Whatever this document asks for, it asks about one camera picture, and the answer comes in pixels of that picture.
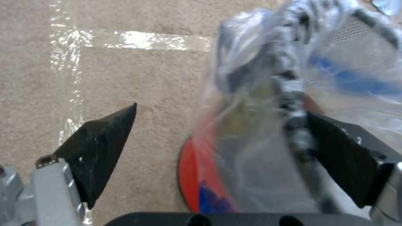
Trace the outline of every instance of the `clear plastic wrap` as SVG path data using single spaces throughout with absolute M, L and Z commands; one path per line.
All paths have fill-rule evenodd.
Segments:
M 310 97 L 308 110 L 361 125 L 401 152 L 399 37 L 354 1 L 294 0 L 223 22 L 193 125 L 200 210 L 317 212 L 333 197 L 364 215 L 309 161 L 309 131 L 283 128 L 306 116 Z

